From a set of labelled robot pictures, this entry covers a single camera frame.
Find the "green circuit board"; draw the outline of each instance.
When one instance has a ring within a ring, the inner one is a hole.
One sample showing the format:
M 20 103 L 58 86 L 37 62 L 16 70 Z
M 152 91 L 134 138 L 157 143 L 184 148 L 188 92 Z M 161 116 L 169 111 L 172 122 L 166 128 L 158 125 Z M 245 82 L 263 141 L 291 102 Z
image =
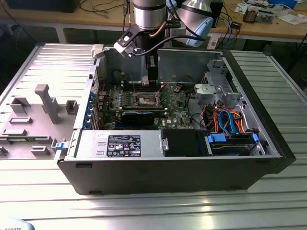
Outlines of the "green circuit board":
M 103 120 L 102 129 L 121 130 L 121 116 L 125 111 L 150 111 L 155 114 L 152 126 L 135 129 L 160 130 L 160 129 L 193 129 L 188 116 L 186 92 L 174 92 L 176 84 L 166 85 L 161 92 L 123 92 L 119 87 L 109 90 L 98 101 L 99 115 Z

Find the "blue box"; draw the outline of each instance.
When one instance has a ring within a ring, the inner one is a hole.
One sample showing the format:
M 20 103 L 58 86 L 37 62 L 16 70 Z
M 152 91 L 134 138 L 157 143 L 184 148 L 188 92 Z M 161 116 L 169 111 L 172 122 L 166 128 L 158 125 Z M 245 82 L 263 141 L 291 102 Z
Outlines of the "blue box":
M 292 10 L 294 9 L 295 5 L 297 4 L 297 0 L 268 0 L 269 4 L 283 4 L 290 7 Z

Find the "power supply label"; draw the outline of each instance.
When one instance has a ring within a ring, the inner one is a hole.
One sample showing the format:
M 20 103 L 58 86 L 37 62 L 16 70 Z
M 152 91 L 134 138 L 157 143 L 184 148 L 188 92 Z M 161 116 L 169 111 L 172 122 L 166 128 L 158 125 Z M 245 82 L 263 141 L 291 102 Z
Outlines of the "power supply label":
M 140 157 L 140 135 L 115 135 L 109 136 L 107 143 L 108 157 Z

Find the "motherboard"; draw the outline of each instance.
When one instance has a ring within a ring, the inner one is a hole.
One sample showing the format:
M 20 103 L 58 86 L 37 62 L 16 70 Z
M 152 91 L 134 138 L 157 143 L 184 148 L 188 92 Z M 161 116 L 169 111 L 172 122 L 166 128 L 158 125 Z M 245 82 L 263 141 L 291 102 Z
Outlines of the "motherboard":
M 95 104 L 100 129 L 193 129 L 186 108 L 187 91 L 181 87 L 167 83 L 150 91 L 138 85 L 113 86 L 100 92 Z

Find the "table leg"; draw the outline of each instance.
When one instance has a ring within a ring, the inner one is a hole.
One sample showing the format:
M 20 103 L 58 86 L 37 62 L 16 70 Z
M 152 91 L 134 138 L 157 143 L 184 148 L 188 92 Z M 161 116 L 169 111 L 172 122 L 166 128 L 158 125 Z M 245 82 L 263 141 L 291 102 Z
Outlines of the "table leg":
M 59 42 L 60 43 L 67 43 L 67 38 L 66 38 L 66 35 L 64 33 L 64 28 L 62 26 L 56 26 L 55 29 L 57 31 Z

